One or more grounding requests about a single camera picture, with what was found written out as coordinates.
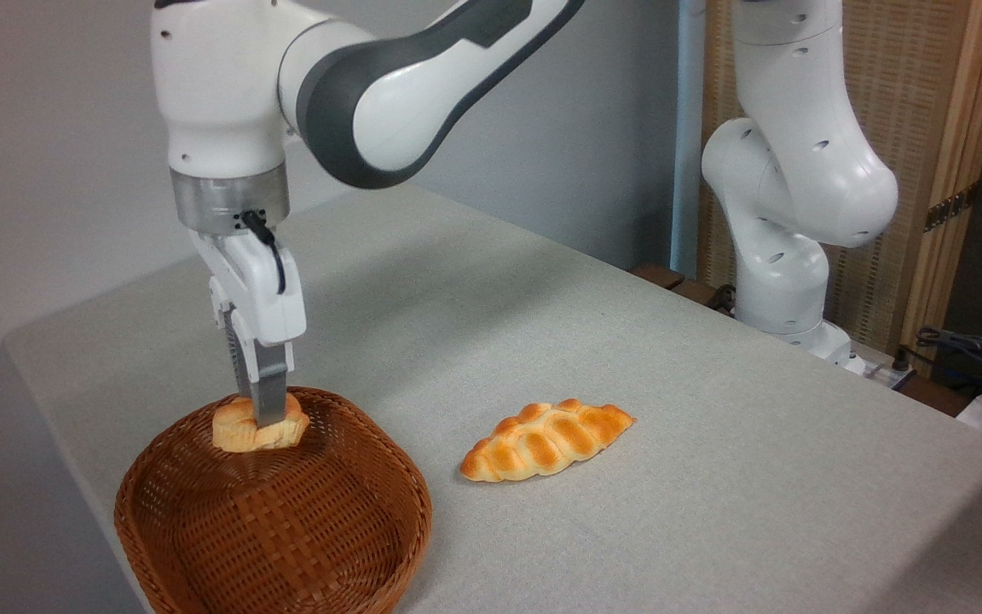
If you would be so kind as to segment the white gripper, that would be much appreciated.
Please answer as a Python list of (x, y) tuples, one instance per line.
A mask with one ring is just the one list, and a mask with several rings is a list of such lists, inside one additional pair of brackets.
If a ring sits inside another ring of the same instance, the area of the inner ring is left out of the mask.
[[(239, 397), (252, 399), (257, 427), (286, 417), (288, 345), (307, 329), (303, 288), (292, 253), (276, 242), (265, 245), (253, 233), (208, 235), (191, 232), (194, 247), (217, 288), (222, 329), (227, 340)], [(250, 379), (240, 339), (234, 329), (234, 308), (241, 312), (252, 342)]]

